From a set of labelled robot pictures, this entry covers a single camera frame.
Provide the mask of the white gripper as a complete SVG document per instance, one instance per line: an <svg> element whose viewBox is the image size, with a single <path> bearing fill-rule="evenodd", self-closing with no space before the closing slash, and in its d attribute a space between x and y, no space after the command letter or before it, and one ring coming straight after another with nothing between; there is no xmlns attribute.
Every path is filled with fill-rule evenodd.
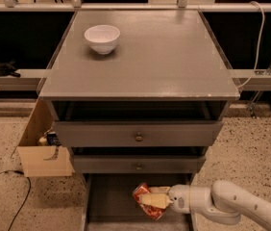
<svg viewBox="0 0 271 231"><path fill-rule="evenodd" d="M139 196L139 201L148 206L166 209L169 205L177 213L190 213L190 186L175 185L173 187L149 187L149 193Z"/></svg>

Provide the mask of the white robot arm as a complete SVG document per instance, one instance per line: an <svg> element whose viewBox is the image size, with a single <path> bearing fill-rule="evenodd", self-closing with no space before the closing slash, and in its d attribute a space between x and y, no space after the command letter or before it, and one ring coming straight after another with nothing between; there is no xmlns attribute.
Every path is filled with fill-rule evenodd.
<svg viewBox="0 0 271 231"><path fill-rule="evenodd" d="M190 185L155 187L148 193L141 193L138 199L144 206L163 210L170 207L176 213L196 213L227 225L236 225L241 216L245 216L271 231L271 202L225 180L215 181L210 188Z"/></svg>

